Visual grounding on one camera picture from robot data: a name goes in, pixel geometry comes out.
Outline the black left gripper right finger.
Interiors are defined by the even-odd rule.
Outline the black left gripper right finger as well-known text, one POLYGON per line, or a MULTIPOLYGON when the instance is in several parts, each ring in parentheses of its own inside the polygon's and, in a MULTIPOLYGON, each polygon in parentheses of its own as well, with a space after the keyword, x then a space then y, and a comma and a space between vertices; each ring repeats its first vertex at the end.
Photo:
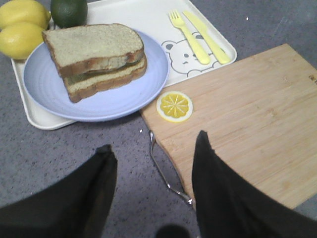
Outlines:
POLYGON ((195 146, 192 186, 203 238, 315 238, 317 223, 252 186, 212 149, 206 132, 195 146))

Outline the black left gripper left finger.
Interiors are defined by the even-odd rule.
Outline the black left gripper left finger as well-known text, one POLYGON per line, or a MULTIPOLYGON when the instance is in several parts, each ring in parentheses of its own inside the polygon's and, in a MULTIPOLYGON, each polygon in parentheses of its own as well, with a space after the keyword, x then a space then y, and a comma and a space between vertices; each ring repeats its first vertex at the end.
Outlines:
POLYGON ((110 145, 71 174, 28 198, 2 207, 2 238, 100 238, 111 208, 117 159, 110 145))

